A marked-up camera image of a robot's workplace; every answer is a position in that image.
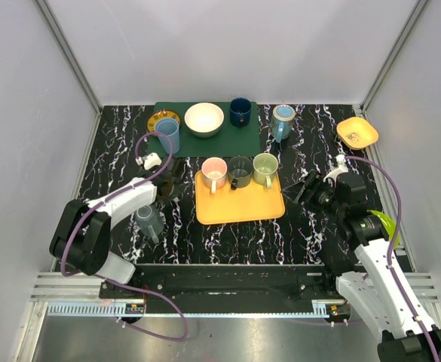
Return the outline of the sage green mug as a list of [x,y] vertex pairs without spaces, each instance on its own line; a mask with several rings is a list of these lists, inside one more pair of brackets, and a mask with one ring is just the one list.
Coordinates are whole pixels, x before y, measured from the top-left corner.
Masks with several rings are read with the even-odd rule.
[[277,175],[278,160],[270,153],[258,154],[253,159],[253,180],[267,189],[272,187]]

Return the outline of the dark grey mug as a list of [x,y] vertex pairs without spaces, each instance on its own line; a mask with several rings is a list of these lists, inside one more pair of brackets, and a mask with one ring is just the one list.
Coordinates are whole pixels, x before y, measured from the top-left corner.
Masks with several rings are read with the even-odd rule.
[[250,184],[253,176],[253,163],[250,158],[234,156],[228,161],[227,166],[231,190],[246,188]]

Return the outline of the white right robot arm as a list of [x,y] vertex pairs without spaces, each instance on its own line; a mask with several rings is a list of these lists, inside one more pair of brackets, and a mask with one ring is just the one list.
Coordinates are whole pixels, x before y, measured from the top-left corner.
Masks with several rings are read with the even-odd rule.
[[441,328],[409,285],[389,248],[386,228],[369,212],[363,178],[350,172],[323,178],[312,170],[282,193],[309,211],[333,218],[341,238],[366,270],[371,286],[352,263],[324,259],[330,275],[321,280],[321,290],[330,299],[342,296],[354,307],[377,339],[379,360],[441,361]]

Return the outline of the pink mug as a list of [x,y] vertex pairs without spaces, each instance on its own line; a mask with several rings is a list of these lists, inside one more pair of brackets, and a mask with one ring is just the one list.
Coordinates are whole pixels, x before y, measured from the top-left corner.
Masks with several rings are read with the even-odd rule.
[[208,158],[201,167],[202,179],[204,185],[215,194],[227,181],[228,167],[222,158]]

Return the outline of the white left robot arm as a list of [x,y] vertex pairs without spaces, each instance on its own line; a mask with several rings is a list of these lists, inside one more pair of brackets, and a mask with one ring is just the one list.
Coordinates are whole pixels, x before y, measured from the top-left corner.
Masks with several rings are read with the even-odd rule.
[[68,202],[49,246],[61,273],[113,280],[124,298],[136,297],[142,281],[133,275],[136,267],[131,262],[110,251],[111,230],[138,209],[172,198],[182,182],[184,167],[181,158],[164,158],[105,196]]

